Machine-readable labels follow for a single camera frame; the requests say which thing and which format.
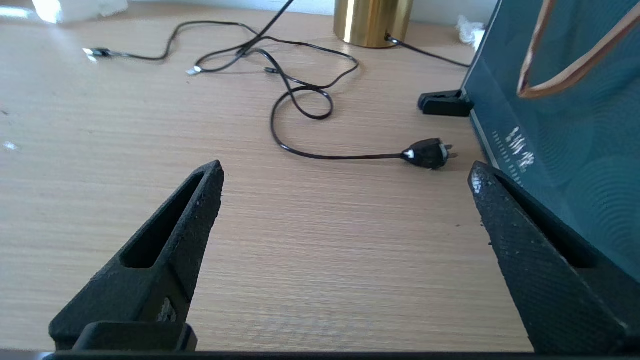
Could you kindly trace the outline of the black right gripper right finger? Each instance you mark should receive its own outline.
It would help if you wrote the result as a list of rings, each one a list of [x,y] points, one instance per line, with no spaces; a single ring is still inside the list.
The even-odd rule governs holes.
[[[638,354],[638,280],[503,171],[467,182],[535,353]]]

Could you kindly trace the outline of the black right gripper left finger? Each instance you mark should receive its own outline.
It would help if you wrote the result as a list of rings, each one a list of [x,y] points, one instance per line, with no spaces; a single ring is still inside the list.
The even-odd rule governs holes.
[[[58,351],[95,322],[186,322],[224,178],[219,161],[194,170],[90,278],[49,324]]]

